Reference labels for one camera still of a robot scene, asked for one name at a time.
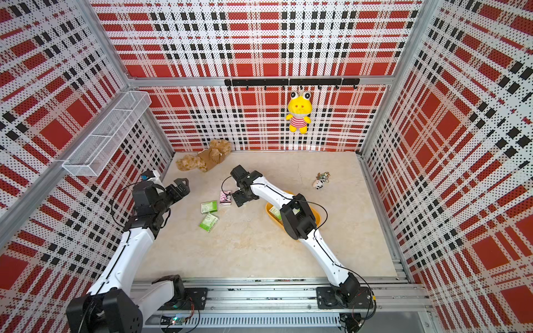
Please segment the pink tissue pack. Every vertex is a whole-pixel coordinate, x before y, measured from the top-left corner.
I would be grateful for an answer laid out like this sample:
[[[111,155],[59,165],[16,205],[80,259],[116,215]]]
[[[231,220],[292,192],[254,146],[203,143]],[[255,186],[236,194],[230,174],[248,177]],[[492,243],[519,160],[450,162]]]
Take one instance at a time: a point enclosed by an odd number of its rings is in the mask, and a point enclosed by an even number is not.
[[[222,207],[230,206],[232,203],[231,191],[220,191],[219,205]]]

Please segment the green tissue pack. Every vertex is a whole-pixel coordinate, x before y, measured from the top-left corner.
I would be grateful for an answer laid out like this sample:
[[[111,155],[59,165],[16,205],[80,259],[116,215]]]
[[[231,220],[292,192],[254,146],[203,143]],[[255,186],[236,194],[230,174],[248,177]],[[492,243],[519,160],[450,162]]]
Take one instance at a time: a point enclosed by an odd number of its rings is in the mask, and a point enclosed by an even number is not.
[[[218,201],[208,201],[201,204],[201,213],[203,215],[212,214],[218,211]]]
[[[281,217],[281,213],[280,211],[275,208],[274,206],[272,206],[270,209],[269,209],[269,213],[270,215],[272,215],[274,218],[276,218],[278,221],[282,221],[282,217]]]
[[[209,233],[217,224],[219,218],[213,214],[206,214],[202,222],[198,225],[202,230]]]

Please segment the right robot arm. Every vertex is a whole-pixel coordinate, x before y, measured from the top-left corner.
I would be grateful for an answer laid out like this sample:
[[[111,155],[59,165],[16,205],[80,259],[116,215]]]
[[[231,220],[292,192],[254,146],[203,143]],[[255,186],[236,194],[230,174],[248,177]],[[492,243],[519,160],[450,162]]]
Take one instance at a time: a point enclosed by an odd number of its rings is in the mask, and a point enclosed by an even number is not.
[[[263,199],[280,212],[282,226],[294,240],[301,242],[326,274],[333,291],[333,305],[345,309],[377,308],[369,284],[358,273],[344,267],[319,232],[317,218],[302,194],[290,194],[271,184],[260,172],[248,172],[241,165],[230,172],[238,190],[234,201],[241,207],[249,201]]]

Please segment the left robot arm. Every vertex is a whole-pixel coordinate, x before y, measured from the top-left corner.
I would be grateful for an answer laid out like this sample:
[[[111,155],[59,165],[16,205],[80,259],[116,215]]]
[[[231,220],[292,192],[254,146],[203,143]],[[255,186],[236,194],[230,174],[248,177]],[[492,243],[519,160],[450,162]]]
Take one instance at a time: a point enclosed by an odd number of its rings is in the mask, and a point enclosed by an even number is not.
[[[87,294],[73,299],[67,307],[71,332],[141,332],[145,321],[163,305],[185,297],[178,275],[156,280],[136,300],[130,292],[143,258],[171,213],[171,206],[189,193],[186,178],[178,178],[165,187],[154,172],[134,184],[135,213],[126,222],[110,263]]]

